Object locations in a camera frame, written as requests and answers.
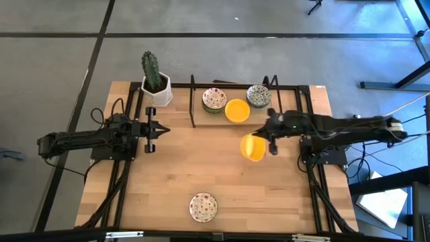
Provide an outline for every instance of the white cable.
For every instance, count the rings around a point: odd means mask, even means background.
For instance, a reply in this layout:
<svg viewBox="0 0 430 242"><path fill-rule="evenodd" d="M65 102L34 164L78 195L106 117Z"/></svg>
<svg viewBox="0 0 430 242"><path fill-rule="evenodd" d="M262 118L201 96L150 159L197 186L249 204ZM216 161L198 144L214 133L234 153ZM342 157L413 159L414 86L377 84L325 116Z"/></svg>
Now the white cable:
<svg viewBox="0 0 430 242"><path fill-rule="evenodd" d="M404 141L404 142L401 142L401 143L399 143L398 145L393 145L391 148L393 148L393 147L399 147L400 145L404 145L404 144L406 144L406 143L409 143L409 142L411 142L411 141L414 141L414 140L416 140L417 138L420 138L420 137L422 137L422 136L425 136L426 134L429 134L430 133L430 130L429 131L427 131L427 132L425 132L424 134L421 134L420 136L417 136L417 137L415 137L415 138L413 138L413 139L410 139L410 140L407 140L407 141ZM384 148L384 149L380 149L379 151L375 151L375 152L373 152L373 153L370 153L370 154L367 154L367 155L365 155L364 157L367 157L367 156L369 156L369 155L375 155L376 153L379 153L379 152L381 152L381 151L385 151L386 149L391 149L391 148Z"/></svg>
<svg viewBox="0 0 430 242"><path fill-rule="evenodd" d="M404 107L408 106L409 104L413 104L413 103L415 103L416 101L420 100L421 98L423 98L423 97L425 97L425 96L427 96L427 95L429 95L429 94L430 94L430 92L428 92L428 93L426 93L426 94L422 95L421 97L417 97L417 98L415 98L414 100L410 101L409 103L404 104L403 106L401 106L401 107L399 107L399 108L397 108L397 109L395 109L395 110L392 110L391 112L387 113L384 117L387 117L388 115L391 115L391 114L393 114L393 113L395 113L395 112L397 112L397 111L401 110L402 108L404 108Z"/></svg>

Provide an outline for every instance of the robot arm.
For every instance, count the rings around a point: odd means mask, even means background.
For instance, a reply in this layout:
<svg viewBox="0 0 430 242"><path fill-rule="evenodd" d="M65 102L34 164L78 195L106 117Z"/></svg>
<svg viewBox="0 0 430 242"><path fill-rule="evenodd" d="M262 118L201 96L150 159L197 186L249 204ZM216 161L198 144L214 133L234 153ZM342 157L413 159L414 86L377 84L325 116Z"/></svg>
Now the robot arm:
<svg viewBox="0 0 430 242"><path fill-rule="evenodd" d="M146 108L148 122L129 120L124 114L114 114L98 130L84 132L53 132L38 139L39 155L49 159L65 151L92 148L92 159L121 159L131 155L136 138L145 137L145 153L155 151L153 139L169 132L170 129L153 121L155 108Z"/></svg>
<svg viewBox="0 0 430 242"><path fill-rule="evenodd" d="M277 154L276 139L290 136L310 136L312 150L322 152L327 147L350 145L369 140L378 140L391 147L408 137L402 123L393 117L332 118L318 114L287 111L278 114L267 110L269 118L265 125L253 135L270 142L269 151Z"/></svg>

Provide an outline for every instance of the concrete floor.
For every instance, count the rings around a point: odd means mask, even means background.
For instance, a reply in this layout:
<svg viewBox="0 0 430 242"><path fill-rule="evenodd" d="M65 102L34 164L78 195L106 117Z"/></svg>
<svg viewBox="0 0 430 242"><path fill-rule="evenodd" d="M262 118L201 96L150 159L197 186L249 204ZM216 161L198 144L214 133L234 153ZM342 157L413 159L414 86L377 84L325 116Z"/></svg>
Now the concrete floor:
<svg viewBox="0 0 430 242"><path fill-rule="evenodd" d="M405 7L413 3L402 2ZM319 10L307 16L313 4L281 0L123 0L117 1L107 30L408 33L395 2L324 0ZM106 0L1 0L0 32L98 32L107 5ZM0 38L0 147L28 156L25 162L3 159L0 163L0 234L32 229L51 170L37 156L36 139L65 130L94 43L94 39ZM141 81L140 56L145 50L158 56L160 70L174 82L188 82L191 74L198 82L221 79L239 83L260 83L264 75L278 75L281 84L326 85L337 118L384 115L421 95L357 88L360 81L397 82L422 65L423 57L409 40L105 39L78 130L97 128L89 112L104 107L112 81ZM421 100L396 113L396 117L406 120L418 116L423 113L423 105ZM424 132L425 121L412 121L405 127L411 134ZM369 151L382 147L375 145ZM420 138L377 157L407 170L424 165L426 152L425 139ZM347 156L351 160L359 153L350 150ZM88 160L89 151L73 151L67 167L84 171ZM397 172L372 158L368 161L382 175ZM82 188L81 177L63 174L48 229L73 227Z"/></svg>

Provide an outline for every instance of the orange bowl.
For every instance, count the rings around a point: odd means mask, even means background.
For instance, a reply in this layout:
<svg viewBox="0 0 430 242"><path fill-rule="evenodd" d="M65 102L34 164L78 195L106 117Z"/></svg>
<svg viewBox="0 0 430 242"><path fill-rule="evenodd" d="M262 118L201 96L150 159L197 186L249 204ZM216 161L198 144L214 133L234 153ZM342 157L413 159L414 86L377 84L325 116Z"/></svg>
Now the orange bowl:
<svg viewBox="0 0 430 242"><path fill-rule="evenodd" d="M230 100L225 108L227 118L235 124L244 122L248 117L251 109L249 105L241 99Z"/></svg>
<svg viewBox="0 0 430 242"><path fill-rule="evenodd" d="M241 140L241 153L244 157L252 161L260 161L266 152L264 138L253 136L252 134L245 135Z"/></svg>

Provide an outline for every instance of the small plate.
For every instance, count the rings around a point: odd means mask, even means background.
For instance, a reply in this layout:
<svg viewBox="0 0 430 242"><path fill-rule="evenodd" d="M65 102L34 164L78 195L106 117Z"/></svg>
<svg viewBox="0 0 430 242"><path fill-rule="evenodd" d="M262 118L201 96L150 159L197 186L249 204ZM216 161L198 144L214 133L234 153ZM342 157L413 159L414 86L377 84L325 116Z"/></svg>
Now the small plate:
<svg viewBox="0 0 430 242"><path fill-rule="evenodd" d="M194 195L189 202L189 213L199 223L211 221L218 211L218 203L215 197L207 192Z"/></svg>
<svg viewBox="0 0 430 242"><path fill-rule="evenodd" d="M248 88L247 102L254 108L264 108L270 103L271 93L263 85L254 85Z"/></svg>
<svg viewBox="0 0 430 242"><path fill-rule="evenodd" d="M219 88L209 88L203 92L202 104L207 112L221 112L227 104L227 95Z"/></svg>

